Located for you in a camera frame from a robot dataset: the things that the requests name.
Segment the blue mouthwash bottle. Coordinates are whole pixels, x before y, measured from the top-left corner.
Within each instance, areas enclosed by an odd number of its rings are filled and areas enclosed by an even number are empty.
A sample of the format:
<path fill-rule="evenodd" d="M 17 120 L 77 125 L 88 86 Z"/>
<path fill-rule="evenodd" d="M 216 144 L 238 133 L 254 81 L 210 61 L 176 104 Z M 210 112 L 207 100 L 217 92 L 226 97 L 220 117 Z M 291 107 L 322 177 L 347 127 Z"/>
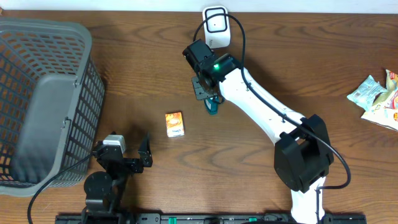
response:
<path fill-rule="evenodd" d="M 205 108 L 210 115 L 216 115 L 218 113 L 219 98 L 217 96 L 206 99 L 204 103 Z"/>

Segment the orange small carton box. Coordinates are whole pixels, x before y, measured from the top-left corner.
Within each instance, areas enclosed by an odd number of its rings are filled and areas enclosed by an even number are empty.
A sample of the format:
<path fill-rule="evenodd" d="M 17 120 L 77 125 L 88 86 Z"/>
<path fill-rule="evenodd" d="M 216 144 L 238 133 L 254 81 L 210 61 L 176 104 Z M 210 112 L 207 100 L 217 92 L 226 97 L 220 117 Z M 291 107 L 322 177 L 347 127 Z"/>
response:
<path fill-rule="evenodd" d="M 181 112 L 167 113 L 165 115 L 167 136 L 174 138 L 185 134 L 183 117 Z"/>

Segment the teal wet wipes pack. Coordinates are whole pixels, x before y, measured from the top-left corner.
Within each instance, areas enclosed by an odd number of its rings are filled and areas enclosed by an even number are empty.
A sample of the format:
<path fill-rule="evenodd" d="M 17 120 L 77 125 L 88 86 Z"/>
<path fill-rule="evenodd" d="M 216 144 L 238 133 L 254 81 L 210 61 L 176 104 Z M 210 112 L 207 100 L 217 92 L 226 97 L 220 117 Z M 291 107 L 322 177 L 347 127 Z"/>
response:
<path fill-rule="evenodd" d="M 385 93 L 387 90 L 376 82 L 374 78 L 369 75 L 365 81 L 351 94 L 347 96 L 347 99 L 363 108 L 365 111 L 369 111 L 373 105 L 377 95 Z"/>

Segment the yellow snack bag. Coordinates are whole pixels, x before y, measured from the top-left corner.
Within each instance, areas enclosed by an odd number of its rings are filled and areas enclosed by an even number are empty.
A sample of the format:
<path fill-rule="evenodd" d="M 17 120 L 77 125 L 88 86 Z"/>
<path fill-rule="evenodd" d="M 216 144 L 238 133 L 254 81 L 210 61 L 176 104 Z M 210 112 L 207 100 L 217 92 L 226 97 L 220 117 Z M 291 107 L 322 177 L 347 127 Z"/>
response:
<path fill-rule="evenodd" d="M 386 70 L 386 90 L 361 119 L 397 131 L 397 73 L 390 70 Z"/>

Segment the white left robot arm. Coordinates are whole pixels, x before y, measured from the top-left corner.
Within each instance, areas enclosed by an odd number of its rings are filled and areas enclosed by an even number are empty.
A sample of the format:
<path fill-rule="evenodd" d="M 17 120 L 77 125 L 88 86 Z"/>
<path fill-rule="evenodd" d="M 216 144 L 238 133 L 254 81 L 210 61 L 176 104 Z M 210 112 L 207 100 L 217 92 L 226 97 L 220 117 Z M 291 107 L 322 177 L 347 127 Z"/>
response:
<path fill-rule="evenodd" d="M 138 158 L 123 156 L 124 136 L 115 132 L 97 143 L 93 156 L 104 169 L 90 174 L 84 183 L 86 207 L 81 213 L 82 223 L 135 223 L 134 215 L 121 208 L 121 199 L 128 179 L 153 164 L 149 136 L 145 135 L 138 149 Z"/>

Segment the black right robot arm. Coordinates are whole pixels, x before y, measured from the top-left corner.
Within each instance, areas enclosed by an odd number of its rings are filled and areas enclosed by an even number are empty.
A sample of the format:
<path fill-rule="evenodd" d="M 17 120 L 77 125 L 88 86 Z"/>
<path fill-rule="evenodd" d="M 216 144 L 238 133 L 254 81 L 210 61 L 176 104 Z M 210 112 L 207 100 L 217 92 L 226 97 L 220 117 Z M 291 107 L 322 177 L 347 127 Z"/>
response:
<path fill-rule="evenodd" d="M 275 146 L 274 169 L 291 190 L 292 218 L 317 223 L 324 216 L 322 191 L 333 163 L 326 124 L 317 115 L 306 118 L 286 107 L 263 89 L 230 54 L 184 52 L 196 76 L 192 79 L 198 100 L 210 114 L 227 100 L 244 111 Z"/>

